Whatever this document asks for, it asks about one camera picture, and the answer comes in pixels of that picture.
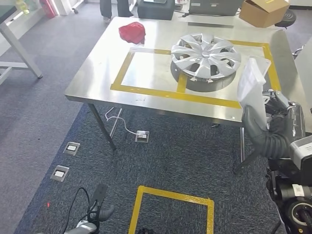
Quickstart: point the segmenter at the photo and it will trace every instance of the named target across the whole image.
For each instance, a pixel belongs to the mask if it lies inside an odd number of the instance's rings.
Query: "silver hubcap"
[[[181,37],[171,54],[178,68],[202,81],[228,77],[241,63],[230,41],[202,33]]]

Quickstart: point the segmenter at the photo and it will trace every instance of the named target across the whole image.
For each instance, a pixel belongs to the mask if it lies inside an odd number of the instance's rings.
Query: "white bag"
[[[252,106],[260,117],[259,126],[267,129],[267,116],[262,97],[264,76],[270,66],[270,61],[258,56],[249,56],[237,87],[237,99],[242,108]]]

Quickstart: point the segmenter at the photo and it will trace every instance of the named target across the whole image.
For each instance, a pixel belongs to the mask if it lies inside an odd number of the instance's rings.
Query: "yellow tape square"
[[[144,193],[207,206],[206,233],[213,234],[213,217],[215,209],[215,202],[213,200],[209,198],[202,198],[160,189],[149,188],[142,185],[137,188],[137,197],[135,198],[134,207],[133,208],[132,217],[131,219],[128,234],[135,234],[135,229],[137,228],[137,219],[139,218],[140,213],[140,207],[141,206]]]
[[[253,46],[253,47],[261,47],[264,57],[271,61],[267,74],[269,76],[270,87],[273,90],[281,90],[280,80],[277,76],[277,72],[275,68],[274,61],[273,60],[272,54],[268,43],[260,43],[260,42],[248,42],[248,41],[239,41],[239,40],[230,40],[234,45],[245,45],[245,46]],[[162,98],[173,98],[173,99],[180,99],[185,101],[193,101],[199,103],[205,104],[212,104],[212,105],[219,105],[219,106],[226,106],[236,109],[240,109],[241,106],[237,101],[233,100],[227,100],[221,99],[215,97],[204,97],[194,94],[187,94],[185,93],[186,85],[187,82],[187,77],[184,74],[181,73],[178,82],[178,88],[176,92],[173,91],[165,91],[165,90],[157,90],[157,89],[150,89],[150,88],[141,88],[135,86],[128,86],[122,85],[122,80],[124,79],[125,73],[130,66],[130,63],[132,61],[133,57],[136,52],[140,53],[153,53],[153,54],[161,54],[161,55],[170,55],[170,50],[158,50],[158,49],[149,49],[144,47],[133,47],[131,48],[128,55],[124,60],[123,64],[120,68],[119,72],[117,74],[115,81],[111,85],[111,90],[116,91],[123,91],[128,93],[135,93],[135,94],[144,94]]]

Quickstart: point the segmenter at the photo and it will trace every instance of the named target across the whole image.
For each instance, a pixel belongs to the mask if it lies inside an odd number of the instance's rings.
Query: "person's leg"
[[[103,17],[112,17],[112,1],[111,0],[100,0],[100,14]]]
[[[133,14],[128,10],[128,0],[117,0],[117,10],[118,10],[118,16],[119,17],[133,16]]]

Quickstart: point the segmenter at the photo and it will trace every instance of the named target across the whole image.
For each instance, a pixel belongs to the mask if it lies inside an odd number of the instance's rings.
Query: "floor socket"
[[[137,143],[148,143],[148,140],[150,138],[150,132],[148,132],[148,131],[137,131],[137,134],[140,134],[140,135],[136,135],[135,136],[135,142],[137,142]]]
[[[63,153],[75,156],[76,153],[77,153],[79,146],[80,146],[79,143],[75,143],[75,142],[70,141],[67,143],[66,147],[65,147],[65,150]]]
[[[65,177],[66,177],[69,169],[69,167],[57,165],[57,167],[55,167],[55,169],[53,171],[50,178],[59,182],[63,182],[65,180]]]

